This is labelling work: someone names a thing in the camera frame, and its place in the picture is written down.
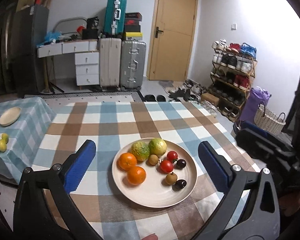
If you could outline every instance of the person's hand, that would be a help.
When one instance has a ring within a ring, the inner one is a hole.
[[[145,238],[142,238],[141,240],[158,240],[158,239],[159,238],[155,234],[152,234],[152,235],[146,236]]]

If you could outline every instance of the woven basket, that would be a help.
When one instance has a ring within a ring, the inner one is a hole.
[[[280,118],[282,114],[284,114],[285,119],[285,113],[281,113],[279,114],[279,116],[277,116],[275,113],[270,111],[262,102],[259,105],[256,115],[254,116],[254,123],[259,128],[266,130],[274,135],[278,135],[286,124],[285,120]]]

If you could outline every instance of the silver suitcase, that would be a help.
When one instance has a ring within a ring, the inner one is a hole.
[[[121,39],[100,39],[100,86],[119,86]]]
[[[146,43],[143,41],[122,41],[120,63],[121,90],[141,89],[145,67]]]

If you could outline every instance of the tangerine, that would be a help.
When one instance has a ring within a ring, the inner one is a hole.
[[[139,166],[134,166],[128,171],[128,182],[132,185],[140,185],[145,179],[146,171]]]
[[[123,153],[118,159],[118,165],[120,168],[128,171],[131,167],[137,165],[137,159],[132,153]]]

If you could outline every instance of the plaid tablecloth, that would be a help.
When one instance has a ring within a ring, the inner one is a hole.
[[[0,103],[0,117],[14,106],[21,108],[20,117],[12,125],[0,125],[0,133],[9,135],[7,150],[0,153],[0,174],[19,183],[24,168],[32,165],[56,114],[42,98],[27,98]]]
[[[183,202],[163,209],[137,205],[115,186],[112,160],[118,150],[146,137],[161,137],[177,143],[194,158],[198,182]],[[92,227],[105,240],[142,239],[155,233],[159,240],[188,240],[204,224],[220,202],[217,192],[198,158],[198,145],[208,141],[231,164],[260,171],[234,138],[204,108],[191,103],[75,103],[64,106],[42,140],[32,168],[44,170],[63,163],[86,139],[97,145],[97,154],[79,187],[70,195]],[[49,191],[49,206],[59,225],[65,224]],[[228,226],[243,209],[243,194]]]

